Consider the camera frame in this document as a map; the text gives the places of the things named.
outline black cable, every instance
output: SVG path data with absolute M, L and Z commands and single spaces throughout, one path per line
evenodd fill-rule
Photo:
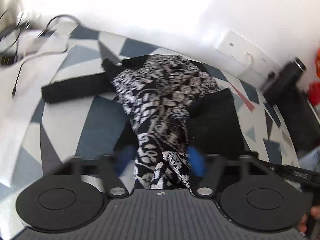
M 37 58 L 40 58 L 42 56 L 48 56 L 48 55 L 56 55 L 56 54 L 63 54 L 65 52 L 67 52 L 67 50 L 69 49 L 69 46 L 67 45 L 66 49 L 64 51 L 50 51 L 50 52 L 45 52 L 45 53 L 42 53 L 42 54 L 39 54 L 39 55 L 34 55 L 34 56 L 31 56 L 29 58 L 27 58 L 20 66 L 20 69 L 19 69 L 19 72 L 18 72 L 18 75 L 17 75 L 17 79 L 16 79 L 16 82 L 14 84 L 14 88 L 12 90 L 12 98 L 15 96 L 16 94 L 16 90 L 17 90 L 17 83 L 18 83 L 18 79 L 19 79 L 19 76 L 20 76 L 20 72 L 21 72 L 21 69 L 22 69 L 22 66 L 23 64 L 27 63 L 28 61 L 30 60 L 34 60 L 34 59 L 37 59 Z
M 24 30 L 23 30 L 22 28 L 20 28 L 20 31 L 19 31 L 19 33 L 18 33 L 17 38 L 15 39 L 15 41 L 14 41 L 11 45 L 9 45 L 7 48 L 5 48 L 4 50 L 0 51 L 0 55 L 6 53 L 9 49 L 11 49 L 11 48 L 16 44 L 16 42 L 17 42 L 18 39 L 20 38 L 20 35 L 22 34 L 23 31 L 24 31 Z
M 5 13 L 9 11 L 9 9 L 5 10 L 4 13 L 0 16 L 0 19 L 5 15 Z
M 320 163 L 320 159 L 318 160 L 317 165 L 313 171 L 317 171 L 319 163 Z
M 44 33 L 47 33 L 47 32 L 49 31 L 49 25 L 50 25 L 50 23 L 52 23 L 52 21 L 54 21 L 54 20 L 57 19 L 57 18 L 62 18 L 62 17 L 64 17 L 64 18 L 69 18 L 69 19 L 75 21 L 78 25 L 81 25 L 81 22 L 79 21 L 79 19 L 76 18 L 76 17 L 74 17 L 73 15 L 71 15 L 71 14 L 59 14 L 59 15 L 53 17 L 53 18 L 48 22 L 46 28 L 44 29 Z
M 78 20 L 78 18 L 74 17 L 73 15 L 70 15 L 70 14 L 59 14 L 55 17 L 53 17 L 47 24 L 46 28 L 44 29 L 43 33 L 42 34 L 46 34 L 48 31 L 49 31 L 49 25 L 50 23 L 57 19 L 57 18 L 61 18 L 61 17 L 66 17 L 66 18 L 69 18 L 69 19 L 72 19 L 74 20 L 78 25 L 81 25 L 81 22 Z M 53 52 L 45 52 L 45 53 L 42 53 L 42 54 L 39 54 L 39 55 L 34 55 L 34 56 L 31 56 L 29 58 L 27 58 L 20 66 L 20 69 L 19 69 L 19 72 L 18 72 L 18 75 L 17 75 L 17 79 L 16 79 L 16 82 L 14 84 L 14 88 L 12 90 L 12 98 L 15 96 L 16 94 L 16 90 L 17 90 L 17 83 L 18 83 L 18 79 L 19 79 L 19 76 L 20 76 L 20 72 L 21 72 L 21 69 L 22 69 L 22 66 L 23 64 L 27 63 L 28 61 L 30 60 L 33 60 L 33 59 L 36 59 L 36 58 L 39 58 L 39 57 L 42 57 L 42 56 L 47 56 L 47 55 L 55 55 L 55 54 L 63 54 L 65 52 L 67 52 L 68 50 L 68 44 L 67 44 L 67 47 L 64 51 L 53 51 Z
M 14 61 L 17 62 L 18 61 L 18 47 L 19 47 L 19 39 L 16 42 L 16 52 L 14 54 Z

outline grey ribbed surface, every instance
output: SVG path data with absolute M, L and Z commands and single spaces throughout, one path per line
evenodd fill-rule
M 193 197 L 187 189 L 135 190 L 126 199 L 111 200 L 91 224 L 62 234 L 25 229 L 16 240 L 289 240 L 305 239 L 295 229 L 259 234 L 235 226 L 211 200 Z

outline wall socket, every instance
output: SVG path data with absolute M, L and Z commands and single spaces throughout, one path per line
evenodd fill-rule
M 280 69 L 280 66 L 267 54 L 230 30 L 221 39 L 216 49 L 244 64 L 242 73 L 250 68 L 262 76 L 268 77 L 268 73 L 271 71 L 277 73 Z

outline finger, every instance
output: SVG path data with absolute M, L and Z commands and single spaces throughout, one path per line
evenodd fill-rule
M 311 216 L 314 218 L 320 218 L 320 206 L 314 206 L 310 211 Z
M 300 225 L 298 226 L 298 230 L 299 230 L 300 232 L 302 232 L 302 233 L 305 233 L 305 232 L 307 231 L 307 226 L 304 225 L 304 224 L 300 224 Z
M 301 218 L 300 223 L 305 224 L 307 222 L 307 220 L 308 220 L 307 214 L 304 214 L 303 217 Z

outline circular pad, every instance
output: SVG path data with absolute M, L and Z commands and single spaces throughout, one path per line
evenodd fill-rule
M 29 226 L 68 231 L 89 223 L 103 206 L 100 191 L 70 175 L 45 176 L 23 190 L 16 210 Z
M 63 209 L 76 201 L 76 194 L 65 188 L 53 188 L 39 196 L 39 203 L 47 209 Z
M 277 176 L 250 176 L 230 185 L 220 206 L 234 222 L 268 232 L 294 226 L 307 208 L 303 193 Z
M 280 207 L 283 203 L 283 197 L 273 189 L 258 188 L 247 194 L 247 201 L 256 208 L 270 210 Z

